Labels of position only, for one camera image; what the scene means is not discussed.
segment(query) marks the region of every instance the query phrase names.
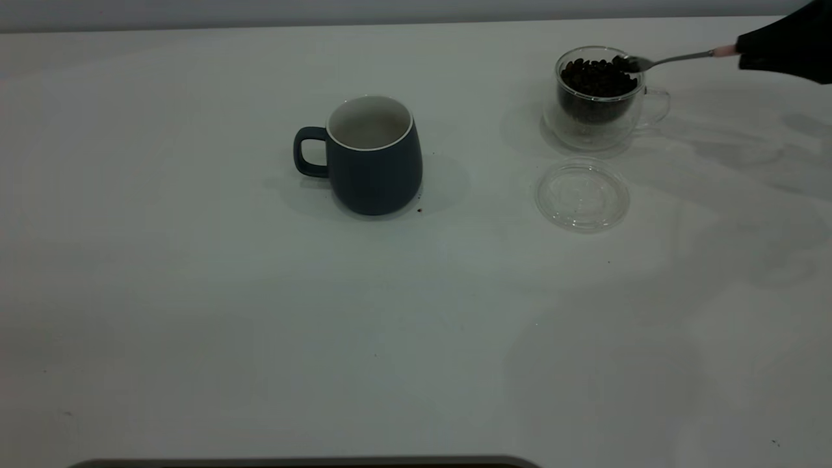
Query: spoon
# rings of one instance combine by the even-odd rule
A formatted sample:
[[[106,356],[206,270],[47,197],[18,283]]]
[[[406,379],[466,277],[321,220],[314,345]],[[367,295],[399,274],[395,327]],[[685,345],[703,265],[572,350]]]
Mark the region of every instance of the spoon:
[[[732,45],[717,47],[716,49],[711,49],[707,52],[690,53],[687,55],[679,55],[676,57],[665,58],[663,60],[658,60],[655,62],[644,57],[634,57],[632,55],[629,55],[624,57],[625,63],[623,63],[623,67],[626,69],[625,71],[629,73],[639,73],[646,72],[647,70],[650,70],[656,65],[661,65],[662,63],[678,62],[680,60],[691,60],[692,58],[730,57],[732,55],[737,55],[736,47]]]

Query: gray wall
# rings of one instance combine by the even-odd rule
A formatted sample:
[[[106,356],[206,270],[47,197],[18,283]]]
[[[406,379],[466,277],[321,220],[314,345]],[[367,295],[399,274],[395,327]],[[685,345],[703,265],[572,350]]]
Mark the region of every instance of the gray wall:
[[[785,14],[805,0],[0,0],[0,32]]]

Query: mug handle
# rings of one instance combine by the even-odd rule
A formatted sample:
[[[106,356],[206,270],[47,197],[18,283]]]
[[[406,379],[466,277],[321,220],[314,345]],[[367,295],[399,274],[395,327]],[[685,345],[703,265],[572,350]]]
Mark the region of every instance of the mug handle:
[[[295,167],[298,171],[309,177],[329,177],[329,168],[327,166],[319,166],[312,164],[304,159],[304,154],[300,150],[300,144],[303,140],[321,140],[326,141],[326,129],[321,127],[303,127],[298,130],[295,135],[295,148],[292,151],[295,155]]]
[[[671,94],[663,87],[646,87],[644,90],[644,99],[651,101],[658,101],[653,112],[645,113],[642,110],[641,117],[638,119],[636,130],[644,130],[653,127],[661,119],[667,117],[671,111]]]

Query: double-walled glass cup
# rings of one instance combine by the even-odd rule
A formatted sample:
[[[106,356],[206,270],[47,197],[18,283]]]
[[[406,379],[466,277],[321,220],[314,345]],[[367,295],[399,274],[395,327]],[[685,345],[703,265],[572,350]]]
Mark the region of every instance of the double-walled glass cup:
[[[580,47],[563,54],[555,66],[555,76],[547,90],[543,121],[568,147],[594,152],[607,150],[627,140],[633,130],[658,123],[670,111],[667,91],[646,87],[644,73],[633,73],[636,88],[615,97],[589,96],[570,88],[561,78],[569,62],[607,60],[626,52],[612,47]],[[642,112],[646,98],[656,100],[655,109]]]

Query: coffee bean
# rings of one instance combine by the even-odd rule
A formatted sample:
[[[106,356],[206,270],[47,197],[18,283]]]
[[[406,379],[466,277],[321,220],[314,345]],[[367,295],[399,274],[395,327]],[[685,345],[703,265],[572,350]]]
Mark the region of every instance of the coffee bean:
[[[638,86],[638,80],[626,72],[627,61],[615,56],[611,61],[585,61],[578,58],[561,71],[561,80],[575,92],[593,97],[618,97]],[[597,125],[612,122],[624,115],[631,99],[598,102],[576,96],[566,90],[558,93],[563,110],[579,122]]]

